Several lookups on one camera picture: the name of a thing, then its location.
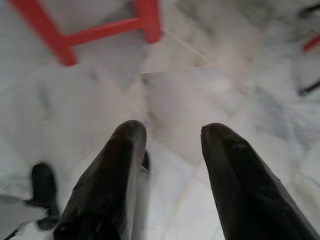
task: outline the black shoe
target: black shoe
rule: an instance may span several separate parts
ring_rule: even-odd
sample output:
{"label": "black shoe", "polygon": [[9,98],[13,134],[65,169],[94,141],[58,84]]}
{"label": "black shoe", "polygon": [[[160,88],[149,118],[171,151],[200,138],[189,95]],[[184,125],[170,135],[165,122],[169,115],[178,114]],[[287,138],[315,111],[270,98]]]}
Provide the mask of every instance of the black shoe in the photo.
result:
{"label": "black shoe", "polygon": [[47,217],[38,220],[37,224],[41,230],[51,230],[60,219],[54,173],[46,163],[39,163],[32,168],[31,179],[33,198],[25,202],[46,209]]}

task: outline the floor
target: floor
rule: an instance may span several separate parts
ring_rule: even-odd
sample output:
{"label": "floor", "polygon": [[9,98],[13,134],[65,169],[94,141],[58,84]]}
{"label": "floor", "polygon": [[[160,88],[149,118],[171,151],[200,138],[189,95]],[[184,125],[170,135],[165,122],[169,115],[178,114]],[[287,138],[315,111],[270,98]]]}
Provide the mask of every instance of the floor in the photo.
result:
{"label": "floor", "polygon": [[[320,76],[320,57],[300,51],[319,17],[297,19],[299,0],[249,14],[233,1],[192,2],[163,1],[159,43],[137,31],[108,37],[77,47],[68,68],[1,12],[0,192],[27,198],[30,167],[46,161],[63,208],[115,127],[137,119],[152,162],[145,239],[223,240],[200,144],[202,126],[219,122],[249,141],[320,230],[320,91],[297,96]],[[50,236],[35,229],[19,239]]]}

